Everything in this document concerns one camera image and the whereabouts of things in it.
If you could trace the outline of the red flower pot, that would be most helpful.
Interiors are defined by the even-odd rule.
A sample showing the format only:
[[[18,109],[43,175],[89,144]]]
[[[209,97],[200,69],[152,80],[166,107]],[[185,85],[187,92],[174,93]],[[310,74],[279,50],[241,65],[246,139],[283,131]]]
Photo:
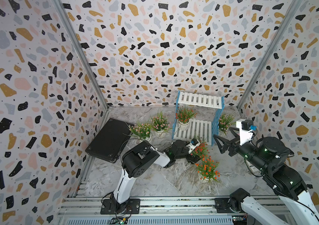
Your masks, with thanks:
[[[179,107],[176,113],[176,120],[179,124],[179,130],[187,130],[190,126],[190,120],[195,118],[197,113],[193,108],[187,106]]]
[[[197,146],[191,153],[191,155],[195,157],[205,158],[209,157],[209,150],[208,150],[208,144],[207,142],[203,141],[199,143],[199,146]]]

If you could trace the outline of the orange flower pot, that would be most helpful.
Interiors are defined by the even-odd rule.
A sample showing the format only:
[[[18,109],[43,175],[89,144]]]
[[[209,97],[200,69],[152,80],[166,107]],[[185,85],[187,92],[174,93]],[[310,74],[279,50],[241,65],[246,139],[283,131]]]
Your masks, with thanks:
[[[217,170],[219,162],[213,160],[210,155],[202,155],[196,166],[201,180],[207,182],[219,181],[220,173]]]

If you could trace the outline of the blue white two-tier rack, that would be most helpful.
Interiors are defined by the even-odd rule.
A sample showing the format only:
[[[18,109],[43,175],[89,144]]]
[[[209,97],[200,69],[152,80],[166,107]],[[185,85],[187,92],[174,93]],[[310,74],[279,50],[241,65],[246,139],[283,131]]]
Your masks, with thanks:
[[[186,128],[182,127],[178,119],[174,119],[172,139],[190,141],[197,137],[207,142],[207,144],[213,145],[213,136],[219,134],[219,119],[225,108],[224,97],[179,91],[175,103],[176,112],[179,111],[181,106],[193,106],[197,117],[190,119]],[[204,118],[204,110],[206,108],[216,110],[211,121]]]

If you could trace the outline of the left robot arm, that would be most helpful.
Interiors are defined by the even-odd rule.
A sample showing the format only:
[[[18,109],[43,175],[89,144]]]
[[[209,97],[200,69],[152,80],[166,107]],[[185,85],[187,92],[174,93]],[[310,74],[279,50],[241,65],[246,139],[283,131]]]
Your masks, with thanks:
[[[108,194],[108,199],[101,200],[100,214],[138,214],[141,200],[130,198],[130,192],[137,178],[153,164],[169,168],[178,159],[186,159],[192,164],[197,163],[199,157],[196,157],[194,153],[200,144],[198,139],[193,138],[190,141],[176,140],[164,151],[158,150],[148,141],[143,141],[132,148],[122,157],[121,178],[116,189]]]

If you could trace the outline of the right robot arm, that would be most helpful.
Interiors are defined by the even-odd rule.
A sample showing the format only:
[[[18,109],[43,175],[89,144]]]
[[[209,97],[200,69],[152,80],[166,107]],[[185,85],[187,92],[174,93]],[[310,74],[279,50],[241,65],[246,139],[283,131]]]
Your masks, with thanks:
[[[256,127],[230,127],[234,139],[213,135],[222,154],[239,154],[260,171],[260,178],[285,203],[298,225],[319,225],[319,213],[301,175],[285,164],[291,150],[275,137],[263,137],[252,143]]]

